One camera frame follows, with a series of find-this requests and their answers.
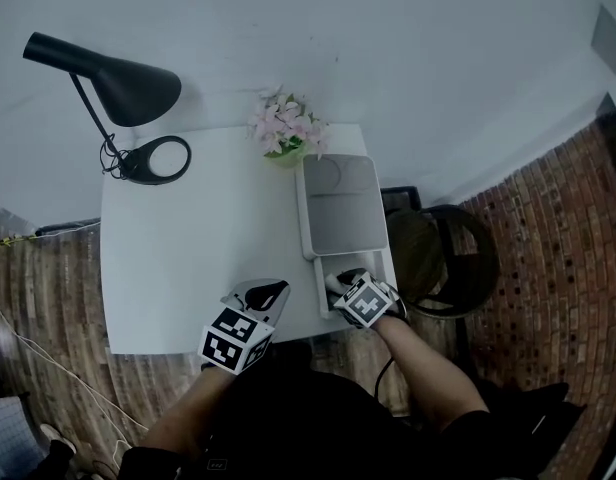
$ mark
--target black shirt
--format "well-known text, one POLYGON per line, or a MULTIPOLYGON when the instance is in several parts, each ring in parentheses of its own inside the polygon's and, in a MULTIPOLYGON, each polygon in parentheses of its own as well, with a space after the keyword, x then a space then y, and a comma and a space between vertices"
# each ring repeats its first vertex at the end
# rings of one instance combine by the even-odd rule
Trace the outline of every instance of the black shirt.
POLYGON ((311 370, 240 376, 226 394, 202 459, 133 448, 119 480, 267 476, 489 479, 515 476, 514 445, 486 412, 465 414, 440 435, 393 418, 360 386, 311 370))

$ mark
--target black desk lamp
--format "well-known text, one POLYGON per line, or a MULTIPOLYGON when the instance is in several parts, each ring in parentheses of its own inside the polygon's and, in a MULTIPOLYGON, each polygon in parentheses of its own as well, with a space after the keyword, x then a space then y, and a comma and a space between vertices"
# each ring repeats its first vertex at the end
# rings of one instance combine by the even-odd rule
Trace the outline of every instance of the black desk lamp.
POLYGON ((118 179, 144 185, 161 185, 180 178, 190 165, 190 146, 181 137, 160 137, 140 148, 119 151, 113 144, 115 134, 108 134, 86 97, 77 75, 89 78, 110 120, 119 126, 140 126, 154 121, 175 104, 181 93, 179 77, 165 69, 128 60, 106 57, 80 46, 35 32, 26 45, 24 58, 47 64, 70 73, 77 92, 97 128, 104 136, 99 160, 104 172, 118 179), (186 148, 184 166, 170 176, 159 176, 150 169, 150 157, 159 146, 176 142, 186 148), (112 158, 104 165, 101 154, 112 158))

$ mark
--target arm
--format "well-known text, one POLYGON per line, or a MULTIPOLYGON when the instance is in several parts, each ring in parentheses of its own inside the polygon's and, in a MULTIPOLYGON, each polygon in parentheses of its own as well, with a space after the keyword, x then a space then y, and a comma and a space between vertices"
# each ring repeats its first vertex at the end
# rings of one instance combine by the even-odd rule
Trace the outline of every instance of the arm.
POLYGON ((406 322, 383 316, 373 328, 388 345, 419 407, 438 430, 466 413, 488 411, 466 374, 430 348, 406 322))
POLYGON ((140 446, 158 448, 194 460, 210 438, 210 425, 222 395, 236 377, 221 368, 207 368, 186 394, 168 409, 140 446))

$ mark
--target lamp arm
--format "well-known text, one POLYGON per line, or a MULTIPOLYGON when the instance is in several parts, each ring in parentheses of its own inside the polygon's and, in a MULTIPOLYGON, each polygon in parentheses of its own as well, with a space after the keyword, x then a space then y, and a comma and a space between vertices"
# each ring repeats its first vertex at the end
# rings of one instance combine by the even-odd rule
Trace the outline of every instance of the lamp arm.
POLYGON ((97 125, 97 128, 99 129, 101 134, 104 136, 104 141, 106 142, 108 149, 110 149, 112 154, 115 155, 115 157, 117 158, 117 162, 119 164, 119 167, 121 167, 122 172, 124 170, 127 170, 125 169, 126 163, 124 162, 123 157, 119 153, 119 150, 117 150, 117 148, 113 144, 112 140, 110 139, 110 135, 106 132, 103 124, 101 124, 99 117, 97 117, 97 114, 95 113, 95 109, 92 108, 92 105, 90 104, 90 101, 88 100, 88 97, 86 96, 86 92, 84 91, 84 88, 81 85, 79 78, 77 77, 77 75, 70 73, 70 79, 72 80, 72 83, 75 84, 75 88, 77 89, 77 92, 79 93, 79 96, 81 97, 81 100, 84 102, 84 105, 86 105, 86 109, 88 109, 88 113, 90 114, 90 117, 92 117, 92 120, 97 125))

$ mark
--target white wall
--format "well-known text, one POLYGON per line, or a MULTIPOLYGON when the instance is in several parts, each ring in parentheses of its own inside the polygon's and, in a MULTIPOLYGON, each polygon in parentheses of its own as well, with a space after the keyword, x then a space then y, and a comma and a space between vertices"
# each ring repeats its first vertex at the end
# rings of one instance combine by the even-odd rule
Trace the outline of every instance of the white wall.
POLYGON ((136 136, 243 124, 255 91, 284 82, 330 121, 362 125, 384 183, 434 200, 501 175, 515 147, 491 154, 511 141, 496 130, 533 118, 528 95, 558 108, 520 146, 607 88, 587 55, 601 1, 0 0, 0 204, 39 225, 100 209, 101 139, 68 76, 21 58, 33 31, 181 76, 176 108, 136 136))

